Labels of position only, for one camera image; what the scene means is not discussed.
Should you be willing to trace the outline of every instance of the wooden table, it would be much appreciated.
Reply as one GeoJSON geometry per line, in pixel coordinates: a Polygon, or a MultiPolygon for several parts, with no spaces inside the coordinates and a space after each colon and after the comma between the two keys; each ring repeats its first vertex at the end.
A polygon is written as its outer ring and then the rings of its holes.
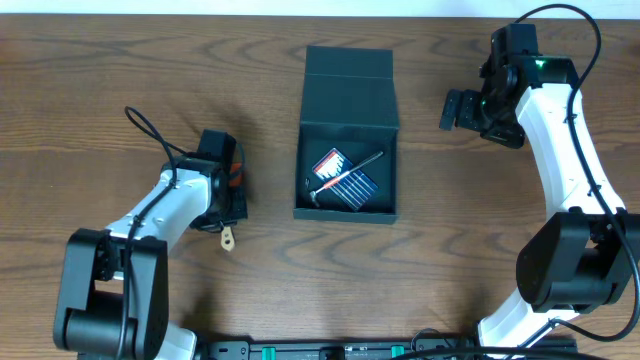
{"type": "MultiPolygon", "coordinates": [[[[469,330],[513,291],[517,253],[545,221],[528,145],[515,151],[470,131],[438,130],[447,90],[480,87],[489,37],[506,23],[1,16],[2,358],[72,356],[51,340],[67,239],[125,214],[165,162],[160,146],[126,120],[125,105],[179,146],[195,149],[202,129],[222,129],[247,153],[250,218],[234,230],[232,253],[217,236],[194,231],[174,248],[173,321],[256,340],[469,330]],[[401,122],[394,226],[292,219],[309,44],[394,51],[401,122]]],[[[537,24],[541,51],[569,55],[582,71],[594,47],[589,26],[537,24]]],[[[609,179],[637,212],[640,23],[600,24],[603,52],[583,89],[584,109],[609,179]]],[[[618,331],[631,289],[577,323],[618,331]]],[[[577,339],[587,353],[640,355],[640,329],[616,344],[577,339]]]]}

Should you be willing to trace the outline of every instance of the green clip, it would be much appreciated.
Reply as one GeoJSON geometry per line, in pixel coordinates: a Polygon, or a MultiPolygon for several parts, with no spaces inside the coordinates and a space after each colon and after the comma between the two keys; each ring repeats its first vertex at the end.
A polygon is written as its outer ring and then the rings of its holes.
{"type": "Polygon", "coordinates": [[[262,348],[262,360],[276,360],[276,348],[262,348]]]}
{"type": "Polygon", "coordinates": [[[391,357],[394,358],[396,356],[404,355],[404,346],[395,345],[391,347],[391,357]]]}

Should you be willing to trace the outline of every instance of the box lid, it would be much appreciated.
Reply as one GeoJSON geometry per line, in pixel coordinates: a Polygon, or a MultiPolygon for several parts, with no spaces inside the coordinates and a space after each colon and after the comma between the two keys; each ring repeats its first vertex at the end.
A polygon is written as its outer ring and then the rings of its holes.
{"type": "Polygon", "coordinates": [[[399,128],[392,54],[308,46],[300,122],[399,128]]]}

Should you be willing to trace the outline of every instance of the beige tag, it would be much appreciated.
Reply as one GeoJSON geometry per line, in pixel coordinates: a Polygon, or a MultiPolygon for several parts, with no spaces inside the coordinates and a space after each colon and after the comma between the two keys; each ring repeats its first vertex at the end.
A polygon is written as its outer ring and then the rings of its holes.
{"type": "Polygon", "coordinates": [[[236,246],[236,239],[233,237],[231,226],[225,226],[220,235],[220,245],[222,245],[222,248],[227,251],[233,250],[236,246]]]}

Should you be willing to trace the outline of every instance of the dark green box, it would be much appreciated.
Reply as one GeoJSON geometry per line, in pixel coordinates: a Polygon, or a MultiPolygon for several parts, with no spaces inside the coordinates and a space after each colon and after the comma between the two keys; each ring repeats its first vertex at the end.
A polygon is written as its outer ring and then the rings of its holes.
{"type": "Polygon", "coordinates": [[[400,125],[390,50],[309,46],[304,77],[296,164],[295,219],[392,224],[396,214],[396,142],[400,125]],[[364,173],[378,190],[358,212],[322,186],[312,167],[332,148],[355,165],[377,151],[384,155],[364,173]]]}

